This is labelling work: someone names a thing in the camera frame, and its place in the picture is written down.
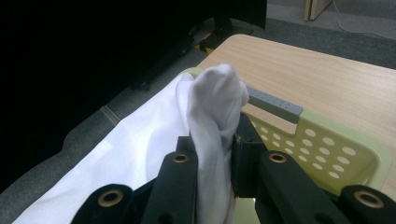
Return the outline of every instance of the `white towel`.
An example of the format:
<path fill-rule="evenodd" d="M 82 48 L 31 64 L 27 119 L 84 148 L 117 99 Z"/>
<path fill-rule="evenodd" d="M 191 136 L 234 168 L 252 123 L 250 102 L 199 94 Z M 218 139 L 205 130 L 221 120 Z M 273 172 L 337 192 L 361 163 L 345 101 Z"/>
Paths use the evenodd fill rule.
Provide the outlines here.
<path fill-rule="evenodd" d="M 248 92 L 226 63 L 196 79 L 182 73 L 123 119 L 76 167 L 14 223 L 70 223 L 95 190 L 138 189 L 155 178 L 177 138 L 191 132 L 199 160 L 197 221 L 232 223 L 231 143 Z"/>

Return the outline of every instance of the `wood grain surface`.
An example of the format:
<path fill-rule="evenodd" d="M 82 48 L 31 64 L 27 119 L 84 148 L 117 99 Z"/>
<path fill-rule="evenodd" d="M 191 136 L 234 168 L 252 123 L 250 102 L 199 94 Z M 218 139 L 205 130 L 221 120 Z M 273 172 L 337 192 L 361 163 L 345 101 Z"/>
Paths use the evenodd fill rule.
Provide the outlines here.
<path fill-rule="evenodd" d="M 393 164 L 382 188 L 396 200 L 396 70 L 233 35 L 198 67 L 229 63 L 250 87 L 378 139 Z"/>

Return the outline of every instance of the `yellow plastic basket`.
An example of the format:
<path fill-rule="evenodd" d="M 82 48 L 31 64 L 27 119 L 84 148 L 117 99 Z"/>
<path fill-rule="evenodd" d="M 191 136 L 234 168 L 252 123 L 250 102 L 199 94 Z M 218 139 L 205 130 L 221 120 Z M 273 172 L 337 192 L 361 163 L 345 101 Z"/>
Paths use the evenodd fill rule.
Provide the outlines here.
<path fill-rule="evenodd" d="M 185 71 L 198 76 L 202 70 Z M 248 90 L 249 106 L 259 105 L 256 109 L 295 124 L 293 132 L 286 132 L 267 122 L 266 117 L 247 113 L 269 150 L 290 154 L 320 188 L 335 195 L 339 195 L 343 187 L 357 184 L 381 190 L 392 161 L 380 142 L 298 105 L 258 90 Z"/>

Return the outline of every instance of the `cable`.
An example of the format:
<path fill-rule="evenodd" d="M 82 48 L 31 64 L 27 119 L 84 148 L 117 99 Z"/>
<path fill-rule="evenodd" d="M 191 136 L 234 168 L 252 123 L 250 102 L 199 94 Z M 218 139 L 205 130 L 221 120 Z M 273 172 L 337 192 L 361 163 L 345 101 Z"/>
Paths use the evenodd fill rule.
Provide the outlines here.
<path fill-rule="evenodd" d="M 341 30 L 343 30 L 343 31 L 345 31 L 345 32 L 353 33 L 353 34 L 377 35 L 377 36 L 382 37 L 382 38 L 394 40 L 393 38 L 390 38 L 390 37 L 387 37 L 387 36 L 384 36 L 384 35 L 381 35 L 381 34 L 378 34 L 378 33 L 374 33 L 374 32 L 355 32 L 355 31 L 349 31 L 349 30 L 347 30 L 346 28 L 344 28 L 344 27 L 341 25 L 341 22 L 340 22 L 340 14 L 341 14 L 341 12 L 340 12 L 340 10 L 338 10 L 337 5 L 335 4 L 335 0 L 332 0 L 332 3 L 334 4 L 335 10 L 337 11 L 337 22 L 338 22 L 338 27 L 339 27 Z"/>

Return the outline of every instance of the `white cloth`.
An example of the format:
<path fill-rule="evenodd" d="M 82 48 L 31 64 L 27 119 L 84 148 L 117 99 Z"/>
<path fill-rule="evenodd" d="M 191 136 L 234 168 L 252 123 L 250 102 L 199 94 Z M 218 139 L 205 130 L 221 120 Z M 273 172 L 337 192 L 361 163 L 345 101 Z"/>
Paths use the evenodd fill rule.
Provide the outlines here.
<path fill-rule="evenodd" d="M 226 63 L 196 79 L 182 73 L 123 119 L 15 224 L 70 223 L 92 192 L 108 184 L 138 189 L 155 178 L 177 138 L 191 132 L 198 167 L 197 221 L 232 223 L 231 143 L 248 92 Z"/>

